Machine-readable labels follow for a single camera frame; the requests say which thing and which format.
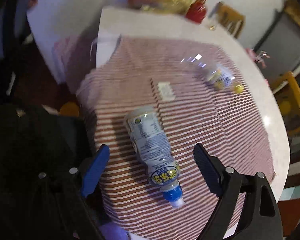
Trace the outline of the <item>yellow wooden chair far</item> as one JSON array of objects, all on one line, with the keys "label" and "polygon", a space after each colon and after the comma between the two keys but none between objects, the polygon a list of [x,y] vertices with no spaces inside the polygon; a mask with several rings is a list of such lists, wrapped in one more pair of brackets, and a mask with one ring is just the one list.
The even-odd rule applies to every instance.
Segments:
[{"label": "yellow wooden chair far", "polygon": [[292,72],[286,72],[270,84],[270,89],[285,124],[288,136],[300,134],[300,87]]}]

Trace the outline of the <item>small wooden chair left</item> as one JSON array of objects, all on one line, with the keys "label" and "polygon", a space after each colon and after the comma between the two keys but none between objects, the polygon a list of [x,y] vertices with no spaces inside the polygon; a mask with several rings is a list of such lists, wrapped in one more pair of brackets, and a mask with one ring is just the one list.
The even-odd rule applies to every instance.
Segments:
[{"label": "small wooden chair left", "polygon": [[218,3],[217,16],[218,23],[238,39],[245,26],[245,16],[223,2]]}]

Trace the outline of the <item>red sauce bottle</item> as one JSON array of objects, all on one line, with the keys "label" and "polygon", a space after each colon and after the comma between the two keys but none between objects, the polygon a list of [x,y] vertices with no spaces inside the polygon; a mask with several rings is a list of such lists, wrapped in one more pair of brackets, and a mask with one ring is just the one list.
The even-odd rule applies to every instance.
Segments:
[{"label": "red sauce bottle", "polygon": [[187,11],[185,18],[196,24],[201,24],[207,14],[206,2],[207,0],[194,0]]}]

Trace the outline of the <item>grey cabinet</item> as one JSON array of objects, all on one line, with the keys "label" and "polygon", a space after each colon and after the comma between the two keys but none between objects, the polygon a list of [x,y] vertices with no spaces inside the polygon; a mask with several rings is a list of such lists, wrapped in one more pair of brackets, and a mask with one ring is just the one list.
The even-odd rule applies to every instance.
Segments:
[{"label": "grey cabinet", "polygon": [[255,46],[257,53],[265,51],[264,77],[272,82],[286,72],[300,74],[300,8],[287,5],[273,25]]}]

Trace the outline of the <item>blue cap plastic bottle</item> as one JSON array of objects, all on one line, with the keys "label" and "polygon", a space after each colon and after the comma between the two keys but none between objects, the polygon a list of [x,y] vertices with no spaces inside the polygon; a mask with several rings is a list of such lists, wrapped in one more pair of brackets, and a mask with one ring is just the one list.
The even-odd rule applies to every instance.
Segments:
[{"label": "blue cap plastic bottle", "polygon": [[185,202],[178,178],[181,174],[178,162],[155,109],[138,108],[124,117],[137,158],[146,168],[148,182],[157,187],[171,207],[178,209]]}]

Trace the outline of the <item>white paper scrap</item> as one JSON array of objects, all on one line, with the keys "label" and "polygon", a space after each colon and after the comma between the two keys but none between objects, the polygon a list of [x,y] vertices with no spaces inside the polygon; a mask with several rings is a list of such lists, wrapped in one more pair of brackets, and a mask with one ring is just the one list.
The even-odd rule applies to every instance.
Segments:
[{"label": "white paper scrap", "polygon": [[157,88],[162,101],[171,102],[175,100],[175,94],[170,82],[158,82]]}]

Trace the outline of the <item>yellow cap plastic bottle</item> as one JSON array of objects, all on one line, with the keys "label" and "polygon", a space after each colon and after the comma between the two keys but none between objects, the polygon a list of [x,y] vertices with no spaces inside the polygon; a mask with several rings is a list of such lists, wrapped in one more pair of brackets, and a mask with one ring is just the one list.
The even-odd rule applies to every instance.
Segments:
[{"label": "yellow cap plastic bottle", "polygon": [[244,86],[232,71],[219,62],[205,63],[200,66],[201,76],[205,83],[215,88],[235,94],[241,94]]}]

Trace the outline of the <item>red white striped cloth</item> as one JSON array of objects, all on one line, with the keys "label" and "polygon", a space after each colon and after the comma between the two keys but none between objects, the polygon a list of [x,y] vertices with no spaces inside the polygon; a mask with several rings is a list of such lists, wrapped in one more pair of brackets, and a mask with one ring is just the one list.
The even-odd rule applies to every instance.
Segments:
[{"label": "red white striped cloth", "polygon": [[[193,158],[202,144],[237,172],[275,175],[262,118],[247,86],[241,94],[204,82],[200,66],[219,62],[244,80],[224,50],[187,40],[123,37],[104,65],[85,76],[77,98],[93,125],[97,146],[108,145],[110,159],[101,177],[106,214],[119,227],[147,239],[196,239],[217,197],[211,194]],[[170,82],[175,100],[161,100],[157,84]],[[179,163],[185,205],[174,209],[148,183],[137,159],[124,116],[152,106]]]}]

